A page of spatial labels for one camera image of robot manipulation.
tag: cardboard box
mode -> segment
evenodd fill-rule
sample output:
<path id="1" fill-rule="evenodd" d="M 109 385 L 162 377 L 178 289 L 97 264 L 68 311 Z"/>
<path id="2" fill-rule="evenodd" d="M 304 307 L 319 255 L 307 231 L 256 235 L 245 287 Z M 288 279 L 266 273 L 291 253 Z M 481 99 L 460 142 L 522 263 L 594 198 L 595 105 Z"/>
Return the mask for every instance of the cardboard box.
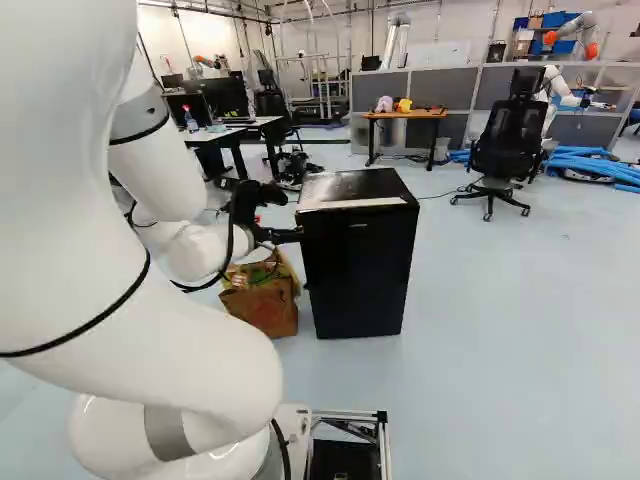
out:
<path id="1" fill-rule="evenodd" d="M 516 40 L 513 45 L 514 57 L 526 57 L 529 55 L 529 48 L 531 47 L 531 40 Z"/>
<path id="2" fill-rule="evenodd" d="M 263 261 L 231 265 L 226 276 L 219 297 L 227 312 L 270 338 L 298 333 L 300 282 L 277 248 Z"/>
<path id="3" fill-rule="evenodd" d="M 542 20 L 544 17 L 529 17 L 527 28 L 542 28 Z"/>

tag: cable on floor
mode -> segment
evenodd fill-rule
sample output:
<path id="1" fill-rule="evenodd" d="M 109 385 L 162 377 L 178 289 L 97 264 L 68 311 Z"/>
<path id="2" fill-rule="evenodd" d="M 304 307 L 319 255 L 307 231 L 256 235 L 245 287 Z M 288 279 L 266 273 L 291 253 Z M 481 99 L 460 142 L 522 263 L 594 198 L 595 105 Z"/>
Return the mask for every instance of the cable on floor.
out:
<path id="1" fill-rule="evenodd" d="M 448 192 L 440 193 L 438 195 L 432 195 L 430 197 L 416 197 L 416 200 L 433 200 L 435 198 L 446 197 L 447 195 L 451 195 L 452 193 L 464 193 L 469 185 L 475 185 L 476 183 L 478 183 L 483 178 L 484 178 L 484 176 L 478 178 L 477 180 L 474 180 L 471 183 L 468 183 L 467 185 L 460 185 L 459 187 L 456 187 L 453 190 L 449 190 Z"/>

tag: black office chair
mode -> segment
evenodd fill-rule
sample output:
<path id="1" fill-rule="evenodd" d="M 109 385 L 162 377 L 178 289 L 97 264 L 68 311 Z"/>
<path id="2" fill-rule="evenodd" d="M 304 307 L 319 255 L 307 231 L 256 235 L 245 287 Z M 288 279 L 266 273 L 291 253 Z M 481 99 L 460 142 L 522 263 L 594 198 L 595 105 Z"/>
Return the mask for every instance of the black office chair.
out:
<path id="1" fill-rule="evenodd" d="M 491 221 L 493 200 L 522 208 L 528 217 L 531 206 L 513 198 L 512 179 L 533 181 L 542 162 L 542 126 L 548 104 L 520 99 L 500 100 L 493 104 L 489 121 L 477 142 L 471 145 L 467 171 L 471 168 L 484 173 L 480 184 L 467 186 L 467 194 L 455 195 L 451 204 L 464 198 L 487 197 L 488 208 L 483 219 Z"/>

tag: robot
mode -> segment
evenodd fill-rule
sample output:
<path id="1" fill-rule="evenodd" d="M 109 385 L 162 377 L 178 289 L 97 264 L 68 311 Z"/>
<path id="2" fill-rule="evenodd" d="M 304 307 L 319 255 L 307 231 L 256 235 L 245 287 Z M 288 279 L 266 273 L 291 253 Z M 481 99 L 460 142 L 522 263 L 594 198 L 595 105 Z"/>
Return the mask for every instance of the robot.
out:
<path id="1" fill-rule="evenodd" d="M 80 393 L 71 447 L 101 478 L 264 478 L 283 408 L 271 341 L 171 285 L 109 185 L 107 169 L 137 199 L 152 250 L 191 259 L 184 278 L 222 266 L 220 232 L 190 223 L 202 178 L 134 58 L 136 2 L 38 2 L 5 27 L 22 75 L 1 80 L 12 120 L 0 134 L 0 357 Z M 49 52 L 38 70 L 23 56 L 36 52 Z M 248 229 L 233 232 L 234 258 L 255 248 Z"/>
<path id="2" fill-rule="evenodd" d="M 600 55 L 600 45 L 598 44 L 598 36 L 600 27 L 596 21 L 596 17 L 591 11 L 586 11 L 578 15 L 573 20 L 562 25 L 558 30 L 552 30 L 544 34 L 542 42 L 545 45 L 553 46 L 558 39 L 580 33 L 580 45 L 584 51 L 584 60 L 593 60 Z"/>
<path id="3" fill-rule="evenodd" d="M 195 55 L 193 61 L 195 67 L 189 69 L 189 76 L 192 80 L 203 77 L 203 66 L 218 70 L 221 77 L 228 77 L 231 71 L 229 68 L 229 60 L 227 60 L 227 56 L 224 53 L 216 54 L 213 60 L 203 57 L 202 55 Z"/>
<path id="4" fill-rule="evenodd" d="M 582 97 L 576 97 L 572 92 L 567 82 L 562 77 L 560 70 L 555 65 L 546 65 L 544 67 L 544 80 L 541 84 L 540 90 L 535 92 L 532 96 L 533 100 L 549 103 L 547 109 L 547 115 L 545 117 L 544 126 L 542 128 L 542 137 L 545 138 L 551 123 L 556 118 L 558 108 L 551 103 L 553 94 L 560 97 L 560 105 L 567 107 L 580 107 L 580 108 L 601 108 L 604 110 L 613 110 L 615 105 L 603 102 L 594 102 L 592 100 L 593 95 L 596 93 L 596 89 L 593 87 L 583 87 L 584 94 Z"/>

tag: wooden desk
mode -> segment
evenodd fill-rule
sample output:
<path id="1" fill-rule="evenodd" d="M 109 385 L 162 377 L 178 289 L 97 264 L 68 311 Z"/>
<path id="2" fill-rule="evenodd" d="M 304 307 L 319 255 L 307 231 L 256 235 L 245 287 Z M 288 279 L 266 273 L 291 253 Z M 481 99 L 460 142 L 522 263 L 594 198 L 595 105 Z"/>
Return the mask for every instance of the wooden desk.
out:
<path id="1" fill-rule="evenodd" d="M 367 167 L 373 165 L 378 155 L 374 152 L 374 137 L 376 122 L 378 120 L 387 120 L 392 118 L 406 118 L 406 119 L 420 119 L 420 120 L 432 120 L 433 129 L 431 135 L 431 151 L 429 153 L 429 160 L 427 162 L 427 170 L 433 169 L 433 156 L 436 151 L 436 139 L 438 138 L 438 128 L 440 127 L 440 120 L 447 116 L 447 109 L 432 109 L 425 110 L 424 108 L 418 108 L 411 110 L 409 113 L 391 112 L 391 113 L 365 113 L 363 118 L 369 120 L 369 160 L 367 160 Z"/>

